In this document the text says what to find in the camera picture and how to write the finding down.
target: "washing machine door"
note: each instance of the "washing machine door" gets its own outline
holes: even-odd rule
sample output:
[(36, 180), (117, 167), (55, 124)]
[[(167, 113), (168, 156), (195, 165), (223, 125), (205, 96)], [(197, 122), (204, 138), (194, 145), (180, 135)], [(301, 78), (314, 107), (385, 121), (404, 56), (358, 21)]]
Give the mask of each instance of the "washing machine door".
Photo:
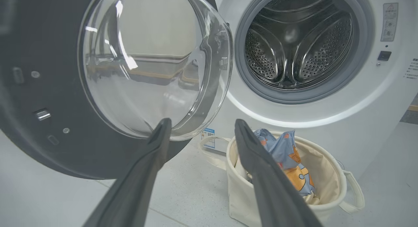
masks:
[(206, 0), (1, 0), (0, 10), (0, 127), (59, 172), (116, 178), (163, 118), (170, 159), (226, 95), (232, 37)]

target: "clothes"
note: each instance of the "clothes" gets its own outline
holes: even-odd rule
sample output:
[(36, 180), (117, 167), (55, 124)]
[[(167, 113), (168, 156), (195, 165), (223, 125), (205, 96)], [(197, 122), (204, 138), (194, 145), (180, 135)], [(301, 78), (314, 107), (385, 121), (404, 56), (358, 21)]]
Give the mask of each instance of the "clothes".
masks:
[(287, 175), (299, 194), (301, 196), (313, 195), (314, 182), (308, 169), (300, 163), (300, 156), (295, 144), (295, 131), (284, 132), (278, 139), (267, 129), (258, 129), (254, 134), (267, 152), (272, 155), (273, 160)]

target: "basket handle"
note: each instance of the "basket handle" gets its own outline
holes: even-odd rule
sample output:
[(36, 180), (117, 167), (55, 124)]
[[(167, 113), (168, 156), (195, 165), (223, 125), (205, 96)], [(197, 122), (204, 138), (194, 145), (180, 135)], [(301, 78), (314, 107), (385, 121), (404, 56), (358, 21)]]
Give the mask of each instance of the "basket handle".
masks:
[(348, 183), (351, 185), (351, 188), (353, 189), (354, 193), (354, 205), (347, 203), (346, 201), (342, 201), (339, 206), (341, 209), (343, 209), (345, 212), (349, 214), (353, 214), (354, 212), (361, 211), (364, 206), (364, 194), (362, 192), (362, 189), (360, 188), (359, 183), (354, 178), (353, 173), (350, 171), (343, 170), (345, 177), (347, 178)]
[(210, 164), (212, 164), (212, 165), (214, 165), (215, 167), (218, 167), (218, 168), (220, 168), (220, 169), (224, 169), (224, 170), (226, 170), (226, 169), (227, 169), (227, 167), (226, 167), (225, 160), (223, 160), (223, 159), (219, 158), (221, 155), (218, 155), (218, 154), (212, 153), (211, 151), (205, 150), (205, 149), (203, 148), (203, 145), (204, 145), (204, 144), (206, 144), (207, 142), (209, 142), (209, 141), (210, 141), (210, 140), (212, 140), (212, 139), (223, 139), (223, 140), (224, 140), (224, 141), (226, 141), (226, 142), (231, 141), (231, 139), (211, 135), (211, 136), (208, 136), (208, 137), (203, 138), (203, 139), (202, 139), (201, 141), (199, 141), (199, 143), (197, 144), (197, 146), (199, 147), (199, 150), (203, 153), (203, 155), (205, 155), (206, 160), (207, 160)]

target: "laundry basket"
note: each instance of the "laundry basket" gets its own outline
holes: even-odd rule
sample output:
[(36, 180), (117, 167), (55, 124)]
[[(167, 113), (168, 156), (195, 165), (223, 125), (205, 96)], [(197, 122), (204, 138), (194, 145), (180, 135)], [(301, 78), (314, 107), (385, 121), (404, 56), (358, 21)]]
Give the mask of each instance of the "laundry basket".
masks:
[[(281, 133), (272, 132), (276, 137)], [(225, 162), (217, 154), (205, 150), (203, 145), (212, 139), (223, 139), (228, 143)], [(337, 206), (345, 212), (354, 213), (364, 208), (364, 196), (353, 174), (341, 169), (335, 158), (321, 146), (295, 136), (297, 150), (302, 164), (309, 170), (315, 183), (315, 194), (321, 202), (318, 205), (309, 205), (318, 219), (324, 223)], [(254, 186), (235, 169), (238, 160), (238, 149), (235, 137), (232, 139), (208, 136), (199, 142), (199, 148), (206, 159), (214, 166), (227, 171), (228, 194), (230, 203), (230, 216), (250, 227), (261, 226)], [(354, 193), (354, 205), (343, 199), (347, 192), (347, 182)]]

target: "white speckled floor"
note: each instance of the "white speckled floor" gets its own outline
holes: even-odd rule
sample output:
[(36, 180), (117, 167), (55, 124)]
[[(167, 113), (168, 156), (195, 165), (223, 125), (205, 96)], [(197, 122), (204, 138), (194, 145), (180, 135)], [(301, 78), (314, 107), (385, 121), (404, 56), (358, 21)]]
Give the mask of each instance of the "white speckled floor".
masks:
[[(145, 225), (243, 226), (228, 216), (227, 176), (208, 164), (197, 139), (160, 170)], [(0, 226), (77, 227), (113, 181), (73, 178), (48, 169), (0, 134)], [(416, 226), (418, 125), (399, 123), (359, 179), (366, 208), (336, 210), (325, 227)]]

